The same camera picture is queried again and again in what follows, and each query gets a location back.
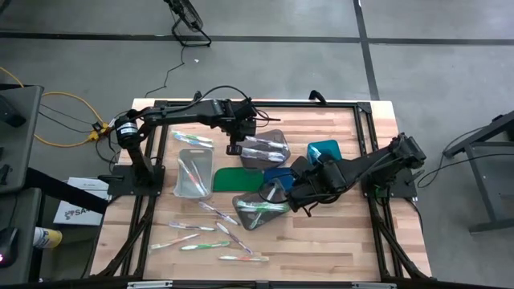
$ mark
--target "wire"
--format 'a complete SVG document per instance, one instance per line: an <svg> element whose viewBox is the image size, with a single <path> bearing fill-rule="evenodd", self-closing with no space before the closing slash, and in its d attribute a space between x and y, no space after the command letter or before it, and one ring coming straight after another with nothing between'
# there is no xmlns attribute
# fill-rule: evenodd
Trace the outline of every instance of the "wire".
<svg viewBox="0 0 514 289"><path fill-rule="evenodd" d="M280 178L280 177L285 177L285 176L291 176L292 173L285 173L285 174L281 174L281 175L278 175L278 176L275 176L273 177L274 179L276 178ZM263 196L263 193L262 193L262 189L263 189L263 186L266 185L267 183L262 183L260 186L259 186L259 190L257 191L257 193L259 194L259 197L261 199L263 199L264 201L270 203L270 204L284 204L284 203L287 203L288 200L282 200L282 201L272 201L272 200L268 200L267 197L264 197Z"/></svg>
<svg viewBox="0 0 514 289"><path fill-rule="evenodd" d="M452 165L462 164L463 162L477 160L477 159L480 159L480 158L483 158L483 157L499 157L499 156L514 156L514 153L491 153L491 154L488 154L488 155L472 157L472 158L469 158L469 159L466 159L466 160L463 160L463 161L457 161L455 163L444 165L444 166L442 166L440 168L437 168L437 169L434 169L433 171L430 171L429 173L424 175L422 178L420 178L419 181L418 181L418 188L425 188L426 185L420 186L419 183L421 183L426 177L430 176L432 173L437 173L441 169L445 169L445 168L451 167Z"/></svg>
<svg viewBox="0 0 514 289"><path fill-rule="evenodd" d="M62 122L60 122L60 121L58 121L58 120L55 120L55 119L53 119L53 118L51 118L51 117L47 116L46 114L44 114L44 113L42 113L42 112L38 112L38 113L39 113L40 115L42 115L42 116L46 117L47 119L49 119L49 120L51 120L51 121L54 121L54 122L56 122L57 124L60 124L60 125L64 126L65 128L70 129L70 130L72 130L72 131L74 131L74 132L90 133L89 131L80 131L80 130L78 130L78 129L76 129L76 128L71 128L71 127L69 127L69 126L67 126L67 125L63 124Z"/></svg>
<svg viewBox="0 0 514 289"><path fill-rule="evenodd" d="M51 110L51 111L53 111L53 112L57 112L57 113L59 113L60 115L67 116L67 117L69 117L69 118L71 118L71 119L73 119L73 120L80 121L81 123L85 123L85 124L93 125L92 123L88 123L88 122L87 122L87 121L85 121L85 120L81 120L81 119L78 119L78 118L76 118L76 117L74 117L74 116L70 116L70 115L68 115L68 114L66 114L66 113L64 113L64 112L60 112L60 111L58 111L57 109L55 109L55 108L51 108L51 107L49 107L49 106L47 106L47 105L45 105L45 104L39 104L39 105L41 105L41 106L43 106L43 107L45 107L45 108L48 108L48 109L50 109L50 110Z"/></svg>
<svg viewBox="0 0 514 289"><path fill-rule="evenodd" d="M267 125L268 125L268 124L270 124L270 120L269 120L269 118L270 118L270 117L269 117L269 115L267 114L267 112L262 111L262 110L257 109L257 108L256 108L255 110L256 110L257 112L261 112L261 113L263 113L263 114L267 117L267 120L265 120L265 121L266 121L266 124L264 124L264 125L257 125L257 128L265 128L265 127L267 127Z"/></svg>
<svg viewBox="0 0 514 289"><path fill-rule="evenodd" d="M385 160L391 153L387 153L383 155L381 158L378 159L378 161L375 161L370 167L367 168L366 171L361 173L358 177L355 178L355 181L351 183L350 185L346 186L344 191L338 192L338 193L318 193L314 196L305 196L305 197L298 197L298 198L311 198L311 197L332 197L328 200L319 201L322 204L330 204L335 202L340 195L343 193L346 193L348 190L352 189L365 175L367 175L372 169L374 169L381 161Z"/></svg>
<svg viewBox="0 0 514 289"><path fill-rule="evenodd" d="M166 85L166 83L168 82L169 73L170 73L171 71L174 71L174 70L178 69L178 68L179 68L179 67L181 67L182 65L185 65L185 63L184 63L184 49L185 49L185 48L186 48L186 47L182 47L182 50L180 51L180 64L178 64L176 67L173 67L173 68L169 69L169 70L166 72L166 78L164 79L164 83L162 84L162 86L161 86L161 87L159 87L159 88L155 88L155 89L153 89L153 90L151 90L151 91L149 91L149 92L146 92L146 93L145 93L145 98L147 98L147 97L148 97L148 95L149 95L150 93L158 92L158 91L160 91L161 89L163 89L163 88L167 88L167 87L168 87L168 86Z"/></svg>
<svg viewBox="0 0 514 289"><path fill-rule="evenodd" d="M418 213L418 218L419 218L419 225L421 226L421 233L424 234L423 232L423 219L421 218L421 213L419 213L419 209L418 207L416 206L416 204L414 204L414 202L409 199L408 197L405 198L406 201L408 201L412 207L414 208L414 210L416 211L416 213Z"/></svg>
<svg viewBox="0 0 514 289"><path fill-rule="evenodd" d="M419 189L426 188L427 186L431 185L431 184L435 181L435 178L438 176L438 174L439 174L439 170L441 169L441 166L443 165L444 152L446 152L446 150L447 150L448 148L450 148L450 146L451 146L452 144L454 144L454 143L455 143L458 139L460 139L461 137L466 136L466 135L468 135L468 134L470 134L470 133L473 133L473 132L479 131L479 130L480 130L480 129L482 129L482 128L485 128L485 126L480 127L480 128L475 128L475 129L473 129L473 130L471 130L471 131L469 131L469 132L465 132L465 133L461 134L460 136L457 136L454 140L450 141L450 143L449 143L449 144L447 144L446 148L444 148L444 150L441 152L441 158L439 159L439 165L438 165L438 169L436 170L435 175L434 175L434 176L433 176L433 177L428 181L428 183L426 183L426 185L421 185L421 186L420 186L420 185L419 185L420 181L421 181L422 179L424 179L428 174L427 174L427 175L425 175L424 177L422 177L422 178L418 181L418 188L419 188Z"/></svg>
<svg viewBox="0 0 514 289"><path fill-rule="evenodd" d="M18 77L14 76L12 73L8 72L8 70L6 70L4 67L0 67L0 70L4 71L8 76L10 76L12 79L14 79L14 81L16 81L19 84L19 86L24 88L23 83L21 81L19 81Z"/></svg>
<svg viewBox="0 0 514 289"><path fill-rule="evenodd" d="M114 129L111 129L111 131L109 131L109 133L107 134L107 139L109 140L108 144L109 144L109 148L112 150L112 152L114 153L114 155L117 154L116 150L114 150L112 148L112 140L111 140L111 134L112 132L114 132Z"/></svg>
<svg viewBox="0 0 514 289"><path fill-rule="evenodd" d="M14 194L13 212L10 214L9 225L7 227L10 227L13 223L14 213L16 213L16 206L18 206L18 194L17 193Z"/></svg>
<svg viewBox="0 0 514 289"><path fill-rule="evenodd" d="M56 143L52 143L50 141L44 140L40 136L37 136L37 135L34 135L34 137L37 140L44 143L45 145L55 146L56 148L74 148L74 147L78 147L78 146L87 144L90 141L89 139L86 139L86 140L82 140L81 142L76 143L76 144L56 144Z"/></svg>
<svg viewBox="0 0 514 289"><path fill-rule="evenodd" d="M12 77L22 88L24 88L23 83L16 76L14 76L12 73L10 73L8 70L6 70L4 67L0 67L0 70L4 71L8 76ZM104 121L102 120L102 118L100 117L98 112L96 112L96 110L86 100L84 100L83 98L81 98L79 96L73 95L73 94L68 93L68 92L46 92L46 93L43 93L42 96L68 96L68 97L74 98L74 99L82 102L83 104L85 104L93 112L93 114L100 121L100 123L104 124ZM55 146L57 148L74 148L74 147L77 147L77 146L84 145L84 144L88 143L89 141L92 141L92 138L88 137L87 139L85 139L85 140L83 140L83 141L81 141L79 143L75 143L75 144L56 144L56 143L50 142L48 140L44 140L41 136L38 136L36 134L34 134L34 137L37 140L39 140L42 143L44 143L45 145L51 145L51 146Z"/></svg>
<svg viewBox="0 0 514 289"><path fill-rule="evenodd" d="M379 206L386 206L386 205L389 204L389 201L390 201L390 198L391 198L391 187L390 186L387 187L387 190L386 190L386 193L385 193L385 197L381 197L382 202L378 201L378 197L377 197L377 191L379 189L380 188L377 188L375 190L375 201L377 202L377 204Z"/></svg>
<svg viewBox="0 0 514 289"><path fill-rule="evenodd" d="M71 97L71 98L74 98L78 101L80 101L81 103L85 104L89 110L91 110L93 112L93 114L95 115L96 119L98 119L98 121L103 124L103 120L102 118L100 117L100 115L98 114L98 112L96 112L96 110L93 108L93 106L91 106L89 104L89 102L87 102L85 99L83 99L82 97L80 96L76 96L76 95L73 95L69 92L46 92L46 93L43 93L43 96L68 96L68 97Z"/></svg>
<svg viewBox="0 0 514 289"><path fill-rule="evenodd" d="M109 160L107 157L104 157L102 156L102 154L100 153L100 150L98 149L98 144L100 143L100 140L97 140L96 143L95 143L95 150L96 150L96 154L98 155L98 157L102 160L102 161L105 161L105 162L108 162L109 164L111 163L111 160Z"/></svg>
<svg viewBox="0 0 514 289"><path fill-rule="evenodd" d="M120 154L120 151L117 152L114 156L112 156L111 158L111 162L109 163L109 172L112 173L112 171L114 170L114 166L111 168L111 165L115 165L116 164L116 156Z"/></svg>
<svg viewBox="0 0 514 289"><path fill-rule="evenodd" d="M98 238L100 237L100 232L101 231L102 231L101 226L99 226L98 233L96 234L95 240L98 240ZM94 255L94 252L95 252L95 247L96 247L96 243L95 243L95 241L93 241L93 244L91 245L91 253L89 253L88 260L86 261L86 266L84 266L84 270L82 271L82 274L80 275L81 279L83 279L84 276L86 275L86 272L88 272L89 263L93 259L93 255Z"/></svg>
<svg viewBox="0 0 514 289"><path fill-rule="evenodd" d="M131 122L131 121L137 120L137 119L139 119L139 118L141 118L143 116L149 116L149 115L152 115L152 114L162 114L162 113L171 113L171 112L182 112L182 111L185 111L186 109L192 108L195 104L198 104L200 101L202 101L204 98L206 98L211 92L214 92L214 91L216 91L218 89L221 89L221 88L233 89L233 90L239 92L245 99L251 101L251 98L248 97L239 88L233 87L231 85L220 85L220 86L217 86L215 88L211 88L209 91L206 92L206 94L204 94L203 96L199 97L195 101L192 101L190 104L188 104L188 105L186 105L184 107L180 107L180 108L167 108L167 109L163 109L163 110L160 110L160 111L153 111L153 112L145 112L145 110L143 109L142 111L140 111L138 116L134 116L134 117L126 120L125 123ZM260 112L257 112L257 109L255 108L254 104L253 104L253 109L254 109L256 114L260 115L263 118L266 118L265 115L261 114ZM279 119L273 119L273 118L269 118L269 117L267 119L265 119L265 120L280 121Z"/></svg>

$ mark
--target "yellow cable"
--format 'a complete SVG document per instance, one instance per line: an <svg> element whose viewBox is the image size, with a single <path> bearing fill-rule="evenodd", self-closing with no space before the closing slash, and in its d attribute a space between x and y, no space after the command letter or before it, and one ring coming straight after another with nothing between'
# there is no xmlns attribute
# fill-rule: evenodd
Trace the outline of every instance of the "yellow cable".
<svg viewBox="0 0 514 289"><path fill-rule="evenodd" d="M82 97L72 95L71 93L68 93L68 92L45 92L45 93L43 93L43 96L55 96L55 95L73 97L74 99L81 101L83 104L86 104L88 106L88 108L91 109L91 111L95 114L96 118L100 121L100 123L103 124L104 121L102 120L100 115L98 115L98 112L96 112L96 110Z"/></svg>
<svg viewBox="0 0 514 289"><path fill-rule="evenodd" d="M8 70L6 70L4 67L0 67L0 70L4 71L8 76L12 77L19 84L19 86L24 88L23 83L16 76L14 76L12 73L8 72ZM67 93L67 92L46 92L46 93L43 93L43 96L52 96L52 95L69 96L69 97L72 97L72 98L74 98L76 100L81 101L83 104L86 104L89 109L91 109L91 111L95 114L96 118L100 121L100 123L102 123L102 124L104 123L104 121L98 115L96 110L86 100L82 99L81 97L72 95L71 93ZM36 134L34 134L34 137L37 140L39 140L42 143L44 143L45 145L51 145L51 146L55 146L57 148L74 148L74 147L77 147L77 146L80 146L80 145L84 145L84 144L88 143L89 141L93 141L94 140L92 138L92 134L91 134L91 135L89 135L89 137L87 139L81 141L80 143L76 143L76 144L55 144L55 143L52 143L50 141L44 140L41 136L38 136Z"/></svg>
<svg viewBox="0 0 514 289"><path fill-rule="evenodd" d="M41 141L45 145L51 145L51 146L55 146L57 148L74 148L74 147L86 144L89 141L91 141L91 139L87 138L87 139L81 141L80 143L76 143L76 144L55 144L55 143L51 143L50 141L42 139L41 136L38 136L36 134L34 134L34 136L35 136L36 139L38 139L39 141Z"/></svg>
<svg viewBox="0 0 514 289"><path fill-rule="evenodd" d="M16 80L16 82L19 84L19 86L21 86L22 88L24 88L23 86L23 83L21 81L19 81L18 77L14 76L12 73L8 72L8 70L6 70L4 67L0 67L0 70L1 71L4 71L8 76L12 77L14 80Z"/></svg>

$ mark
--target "toothbrush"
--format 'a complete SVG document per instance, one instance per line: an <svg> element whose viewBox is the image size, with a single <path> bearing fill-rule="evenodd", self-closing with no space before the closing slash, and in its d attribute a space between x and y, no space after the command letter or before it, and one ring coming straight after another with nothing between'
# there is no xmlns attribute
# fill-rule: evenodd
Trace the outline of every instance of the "toothbrush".
<svg viewBox="0 0 514 289"><path fill-rule="evenodd" d="M273 195L275 195L276 187L274 186L273 189L271 189L271 192L267 195L267 200L270 201L273 198ZM257 217L255 217L255 220L250 224L250 229L253 229L257 226L257 223L259 222L259 219L263 216L263 213L257 214Z"/></svg>
<svg viewBox="0 0 514 289"><path fill-rule="evenodd" d="M202 196L206 196L208 193L204 190L204 187L200 184L200 181L194 177L193 173L189 170L189 168L184 164L184 161L181 159L177 159L178 164L186 171L187 175L190 177L190 180L194 183L196 189L202 194Z"/></svg>
<svg viewBox="0 0 514 289"><path fill-rule="evenodd" d="M199 235L200 234L192 234L192 235L185 236L183 238L177 238L177 239L165 242L165 243L153 244L153 245L148 246L148 251L151 252L152 250L155 250L155 249L166 248L167 246L171 246L171 245L177 244L178 242L182 242L182 241L185 241L187 239L191 239L191 238L197 237Z"/></svg>
<svg viewBox="0 0 514 289"><path fill-rule="evenodd" d="M254 262L267 262L270 259L268 257L237 257L237 256L221 256L218 259L225 261L254 261Z"/></svg>
<svg viewBox="0 0 514 289"><path fill-rule="evenodd" d="M234 234L232 234L224 225L216 222L216 226L218 226L218 228L222 230L223 233L229 235L229 237L231 237L232 240L234 240L234 242L238 243L248 254L254 254L254 252L250 250L250 248L248 248L245 244L243 244L243 242L241 242L241 240L235 237Z"/></svg>
<svg viewBox="0 0 514 289"><path fill-rule="evenodd" d="M180 248L180 250L212 249L212 248L218 248L218 247L229 246L229 245L230 245L230 241L223 241L223 242L218 242L215 244L199 244L199 245L184 246L184 247Z"/></svg>
<svg viewBox="0 0 514 289"><path fill-rule="evenodd" d="M212 206L209 206L207 205L205 202L203 201L200 201L198 203L203 209L205 210L211 210L213 212L215 212L219 217L221 217L223 220L227 221L227 222L231 222L232 224L234 225L237 225L239 226L239 223L237 221L235 221L233 218L231 218L229 215L226 215L218 210L216 210L214 207Z"/></svg>
<svg viewBox="0 0 514 289"><path fill-rule="evenodd" d="M212 143L212 140L203 136L194 136L183 132L171 131L175 136L183 136L190 140L197 140L206 143Z"/></svg>
<svg viewBox="0 0 514 289"><path fill-rule="evenodd" d="M192 225L187 225L187 224L180 223L180 222L169 222L168 226L170 226L172 228L177 228L177 229L208 230L208 231L216 230L215 228L204 227L204 226L192 226Z"/></svg>

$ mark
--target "white paper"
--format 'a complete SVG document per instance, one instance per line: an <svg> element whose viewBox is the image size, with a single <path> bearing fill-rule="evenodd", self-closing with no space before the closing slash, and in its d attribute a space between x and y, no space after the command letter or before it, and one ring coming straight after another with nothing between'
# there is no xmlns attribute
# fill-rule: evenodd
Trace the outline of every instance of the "white paper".
<svg viewBox="0 0 514 289"><path fill-rule="evenodd" d="M67 180L69 185L76 188L83 189L88 193L94 194L97 197L103 199L110 199L107 195L108 184L90 178L82 177L70 177ZM55 214L55 224L67 224L67 225L86 225L86 226L98 226L102 220L102 215L97 212L86 210L78 206L71 205L67 201L61 201L57 214Z"/></svg>

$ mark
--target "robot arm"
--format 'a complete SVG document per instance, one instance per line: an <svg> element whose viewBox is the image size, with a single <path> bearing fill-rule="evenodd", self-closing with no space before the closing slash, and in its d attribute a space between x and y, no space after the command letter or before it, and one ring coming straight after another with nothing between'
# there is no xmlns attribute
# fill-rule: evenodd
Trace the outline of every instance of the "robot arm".
<svg viewBox="0 0 514 289"><path fill-rule="evenodd" d="M134 185L144 186L153 183L153 167L150 159L141 151L141 142L155 127L196 122L211 128L220 127L222 132L230 136L226 153L239 155L242 148L237 142L244 140L246 136L255 135L256 116L255 106L250 98L239 102L203 100L184 107L148 107L140 111L133 109L115 121L114 129L118 144L127 149L132 159ZM137 119L144 121L140 128L137 127Z"/></svg>
<svg viewBox="0 0 514 289"><path fill-rule="evenodd" d="M373 186L385 188L400 170L418 169L425 159L414 138L403 133L387 147L353 160L336 161L321 154L318 164L311 165L299 157L291 166L295 182L286 194L288 204L296 212L312 203L334 202L364 178Z"/></svg>

